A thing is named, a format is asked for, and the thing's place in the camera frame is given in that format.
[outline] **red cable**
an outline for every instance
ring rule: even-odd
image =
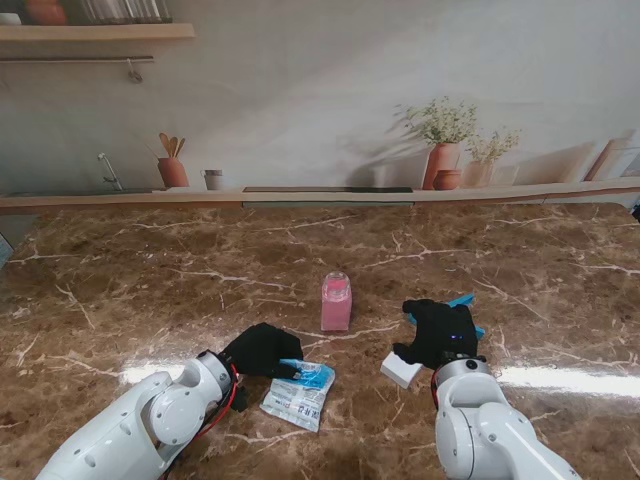
[[[213,427],[215,427],[218,422],[220,420],[222,420],[222,417],[224,417],[228,412],[229,409],[231,408],[231,404],[233,403],[233,399],[236,398],[236,389],[238,387],[238,371],[236,370],[235,365],[231,365],[231,368],[233,369],[233,374],[235,375],[236,378],[234,378],[234,382],[233,382],[233,390],[231,391],[231,398],[229,399],[229,403],[227,403],[227,406],[224,407],[224,410],[222,411],[222,413],[218,416],[218,418],[216,418],[211,425],[209,425],[207,428],[205,428],[203,431],[201,431],[200,433],[198,433],[195,438],[200,438],[201,436],[205,435],[209,430],[211,430]]]
[[[436,384],[436,374],[438,373],[438,370],[440,370],[440,368],[441,367],[436,368],[433,371],[433,375],[431,375],[431,396],[433,397],[433,403],[436,404],[436,410],[440,408],[440,406],[438,405],[438,394],[437,394],[438,385]]]

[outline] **wooden shelf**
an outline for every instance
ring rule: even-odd
[[[0,26],[0,43],[179,40],[195,36],[193,25],[190,23],[90,27]]]
[[[266,192],[247,193],[241,188],[221,192],[186,192],[182,189],[157,193],[114,193],[96,196],[20,196],[2,197],[0,212],[18,213],[30,209],[50,207],[97,207],[119,204],[149,205],[235,205],[243,202],[468,202],[542,203],[553,199],[579,199],[600,195],[637,195],[640,192],[640,178],[626,177],[613,180],[581,183],[551,183],[546,185],[520,185],[513,187],[487,187],[479,189],[456,189],[446,191],[416,190],[413,193],[349,193],[349,192]]]

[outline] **terracotta vase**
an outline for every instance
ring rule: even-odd
[[[460,185],[462,170],[438,170],[433,180],[435,190],[454,190]]]
[[[433,181],[440,170],[453,170],[456,168],[460,158],[460,144],[458,143],[439,143],[429,154],[429,162],[427,163],[427,171],[424,174],[424,182],[422,182],[423,190],[433,190]]]
[[[462,174],[462,188],[482,188],[489,185],[493,174],[493,163],[473,161]]]
[[[29,0],[27,11],[38,25],[63,26],[69,24],[67,15],[57,0]]]
[[[171,187],[188,187],[189,179],[187,178],[187,172],[184,170],[184,165],[180,163],[175,157],[171,158],[159,158],[158,170],[162,175],[162,181],[167,188]]]

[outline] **wooden spoon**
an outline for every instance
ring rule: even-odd
[[[169,141],[170,147],[171,147],[171,151],[169,152],[169,156],[171,158],[176,156],[176,150],[178,149],[178,137],[171,137],[171,140]]]
[[[164,149],[167,151],[167,155],[171,156],[171,144],[169,142],[169,137],[167,136],[166,133],[160,134],[160,141],[162,142]]]
[[[178,155],[180,155],[180,151],[182,150],[182,147],[184,147],[184,142],[185,142],[185,138],[183,138],[182,140],[180,140],[180,145],[178,145],[178,150],[176,151],[176,157]]]

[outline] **black glove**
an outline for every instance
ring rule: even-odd
[[[433,300],[407,300],[402,311],[413,315],[418,324],[411,346],[393,344],[393,352],[405,362],[422,363],[435,370],[442,364],[445,352],[470,357],[478,354],[478,338],[467,306],[452,308]]]
[[[280,359],[303,359],[300,340],[268,323],[247,328],[221,356],[233,363],[238,373],[269,378],[294,378],[298,370],[279,363]]]

